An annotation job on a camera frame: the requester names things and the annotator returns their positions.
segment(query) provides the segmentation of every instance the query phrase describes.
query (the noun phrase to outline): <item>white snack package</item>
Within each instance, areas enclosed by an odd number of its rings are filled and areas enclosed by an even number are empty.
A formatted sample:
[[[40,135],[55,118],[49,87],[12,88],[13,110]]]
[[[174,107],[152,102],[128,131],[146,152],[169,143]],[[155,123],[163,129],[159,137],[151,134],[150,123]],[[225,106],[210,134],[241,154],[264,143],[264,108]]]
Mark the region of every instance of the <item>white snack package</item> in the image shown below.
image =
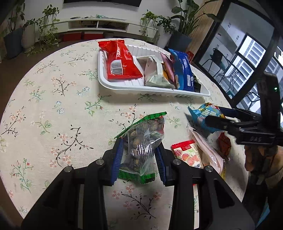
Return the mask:
[[[137,57],[137,61],[144,70],[145,86],[175,89],[163,76],[162,62],[155,55]]]
[[[212,146],[205,140],[203,136],[193,130],[192,127],[188,127],[189,135],[197,143],[198,147],[203,151],[202,163],[205,165],[209,163],[217,172],[220,174],[223,170],[223,159],[219,154],[212,148]]]

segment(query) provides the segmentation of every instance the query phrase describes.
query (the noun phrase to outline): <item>barcode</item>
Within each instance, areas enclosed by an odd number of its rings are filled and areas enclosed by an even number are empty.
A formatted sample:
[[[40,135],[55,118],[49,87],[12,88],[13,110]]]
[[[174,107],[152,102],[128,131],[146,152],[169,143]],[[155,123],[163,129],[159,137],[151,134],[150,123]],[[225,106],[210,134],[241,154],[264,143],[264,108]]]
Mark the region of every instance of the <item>barcode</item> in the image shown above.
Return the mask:
[[[190,87],[191,86],[191,76],[190,75],[187,75],[187,81],[188,81],[188,86]]]
[[[122,61],[114,60],[113,62],[111,62],[110,71],[111,74],[123,75]]]

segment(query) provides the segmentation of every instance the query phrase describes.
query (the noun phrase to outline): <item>black plant pot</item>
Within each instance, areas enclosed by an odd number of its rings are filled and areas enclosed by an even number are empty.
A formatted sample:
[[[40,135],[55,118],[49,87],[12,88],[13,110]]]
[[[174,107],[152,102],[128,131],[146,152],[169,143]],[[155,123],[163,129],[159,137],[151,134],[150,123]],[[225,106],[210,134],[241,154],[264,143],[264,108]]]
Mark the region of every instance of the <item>black plant pot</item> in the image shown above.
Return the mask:
[[[192,39],[178,31],[175,31],[169,41],[168,48],[185,52]]]
[[[18,28],[4,37],[7,58],[14,58],[22,51],[23,29]]]

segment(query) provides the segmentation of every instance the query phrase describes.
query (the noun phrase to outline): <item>blue snack bag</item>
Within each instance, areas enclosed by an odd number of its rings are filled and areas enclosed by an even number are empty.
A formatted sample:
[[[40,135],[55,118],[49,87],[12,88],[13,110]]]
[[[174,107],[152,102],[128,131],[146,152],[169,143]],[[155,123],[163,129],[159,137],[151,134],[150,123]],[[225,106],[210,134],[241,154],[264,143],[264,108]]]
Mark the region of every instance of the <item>blue snack bag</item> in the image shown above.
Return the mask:
[[[169,51],[173,60],[174,75],[176,78],[176,84],[178,89],[193,92],[194,77],[188,60],[188,55],[186,53],[179,52],[176,50],[169,49]]]
[[[184,89],[184,74],[183,74],[183,66],[181,62],[179,61],[179,57],[175,50],[169,49],[169,52],[171,54],[171,59],[173,62],[173,70],[176,80],[176,85],[178,90]]]
[[[201,105],[198,109],[191,109],[190,107],[188,107],[188,110],[192,115],[193,123],[200,125],[200,127],[202,127],[205,130],[208,130],[210,133],[219,131],[219,129],[206,126],[205,118],[208,115],[226,118],[224,114],[221,112],[221,110],[218,108],[218,106],[212,103],[205,103]]]

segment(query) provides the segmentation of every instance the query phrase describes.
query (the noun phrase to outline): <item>tablecloth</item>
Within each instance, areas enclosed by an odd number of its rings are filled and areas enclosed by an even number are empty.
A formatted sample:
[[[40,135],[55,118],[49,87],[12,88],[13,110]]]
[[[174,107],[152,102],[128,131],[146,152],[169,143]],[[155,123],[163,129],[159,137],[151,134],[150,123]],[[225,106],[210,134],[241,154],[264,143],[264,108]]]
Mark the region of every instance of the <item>tablecloth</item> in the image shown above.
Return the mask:
[[[77,43],[44,58],[23,77],[7,104],[0,125],[0,176],[22,217],[65,166],[84,167],[102,157],[133,121],[166,111],[162,142],[170,149],[190,139],[188,107],[196,109],[204,102],[230,107],[218,87],[194,67],[210,97],[116,94],[98,81],[97,41]],[[166,53],[144,41],[125,39],[125,44]],[[244,149],[229,137],[226,182],[242,200],[248,179]],[[109,229],[168,229],[173,187],[163,186],[155,168],[156,179],[149,184],[118,179],[104,188]]]

